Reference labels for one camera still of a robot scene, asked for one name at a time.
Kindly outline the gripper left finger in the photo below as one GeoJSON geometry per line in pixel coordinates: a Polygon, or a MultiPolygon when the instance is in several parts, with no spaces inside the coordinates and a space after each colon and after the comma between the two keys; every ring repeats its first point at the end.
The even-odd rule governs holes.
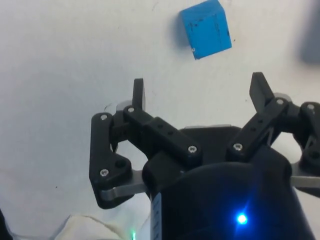
{"type": "Polygon", "coordinates": [[[114,114],[101,112],[91,119],[89,180],[102,209],[115,208],[139,193],[153,198],[203,161],[202,148],[194,139],[149,115],[144,107],[144,81],[137,78],[131,101],[114,114]],[[123,141],[147,157],[142,170],[134,170],[131,161],[117,153],[123,141]]]}

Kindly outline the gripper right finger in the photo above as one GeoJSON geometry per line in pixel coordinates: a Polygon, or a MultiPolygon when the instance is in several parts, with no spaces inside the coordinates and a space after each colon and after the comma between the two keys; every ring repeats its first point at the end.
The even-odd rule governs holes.
{"type": "Polygon", "coordinates": [[[304,102],[301,106],[277,97],[264,74],[252,74],[249,95],[256,114],[229,143],[227,159],[249,162],[261,148],[271,146],[280,133],[290,133],[301,147],[299,165],[308,173],[320,171],[320,105],[304,102]]]}

